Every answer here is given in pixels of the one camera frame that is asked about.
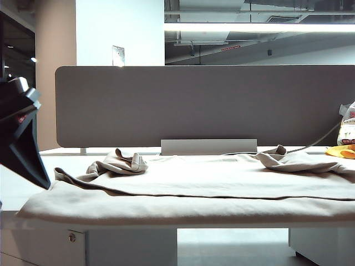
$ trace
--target white desk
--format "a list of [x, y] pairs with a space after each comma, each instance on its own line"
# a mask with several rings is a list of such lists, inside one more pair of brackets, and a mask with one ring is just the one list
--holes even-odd
[[[44, 152], [44, 165], [51, 180], [53, 169], [62, 167], [73, 176], [82, 174], [104, 155], [64, 155], [78, 150]], [[14, 214], [28, 197], [42, 189], [0, 166], [2, 244], [5, 259], [20, 258], [14, 265], [177, 265], [177, 228], [220, 228], [220, 224], [169, 226], [90, 226], [19, 219]], [[355, 230], [348, 223], [224, 224], [224, 228], [292, 228], [290, 244], [321, 266], [353, 265]]]

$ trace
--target black cable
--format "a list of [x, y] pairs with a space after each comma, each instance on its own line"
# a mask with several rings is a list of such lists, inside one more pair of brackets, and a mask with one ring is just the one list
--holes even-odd
[[[295, 151], [302, 151], [302, 150], [304, 150], [304, 149], [307, 149], [307, 148], [309, 148], [309, 147], [312, 147], [312, 146], [318, 144], [319, 142], [321, 142], [322, 140], [324, 140], [331, 132], [333, 132], [336, 128], [338, 128], [338, 127], [340, 126], [340, 124], [341, 124], [341, 122], [337, 123], [334, 127], [332, 127], [332, 128], [328, 131], [328, 133], [326, 133], [324, 136], [322, 136], [320, 139], [318, 139], [317, 141], [313, 142], [312, 144], [309, 144], [309, 145], [307, 145], [307, 146], [305, 146], [305, 147], [303, 147], [303, 148], [300, 148], [300, 149], [288, 151], [287, 153], [289, 154], [289, 153], [295, 152]], [[251, 152], [248, 152], [248, 151], [241, 151], [241, 152], [231, 152], [231, 153], [229, 153], [229, 154], [222, 154], [222, 155], [237, 155], [237, 154], [251, 154], [251, 155], [255, 155], [255, 154], [257, 154], [257, 153], [258, 153], [258, 152], [253, 152], [253, 151], [251, 151]]]

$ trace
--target drawer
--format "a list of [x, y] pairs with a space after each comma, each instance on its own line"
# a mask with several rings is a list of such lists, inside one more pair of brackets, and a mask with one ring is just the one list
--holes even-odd
[[70, 230], [1, 230], [0, 248], [40, 266], [85, 266], [85, 234]]

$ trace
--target white wall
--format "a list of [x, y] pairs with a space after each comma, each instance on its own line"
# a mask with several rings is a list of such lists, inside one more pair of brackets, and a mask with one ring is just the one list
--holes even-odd
[[40, 150], [59, 147], [55, 126], [54, 73], [62, 65], [76, 65], [75, 0], [36, 2], [36, 87], [42, 106], [37, 116]]
[[78, 65], [164, 65], [164, 0], [76, 0]]

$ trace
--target plastic bag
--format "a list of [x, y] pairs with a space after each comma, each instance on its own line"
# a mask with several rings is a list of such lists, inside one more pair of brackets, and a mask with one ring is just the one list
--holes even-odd
[[341, 105], [339, 114], [343, 116], [338, 135], [338, 145], [355, 144], [355, 102]]

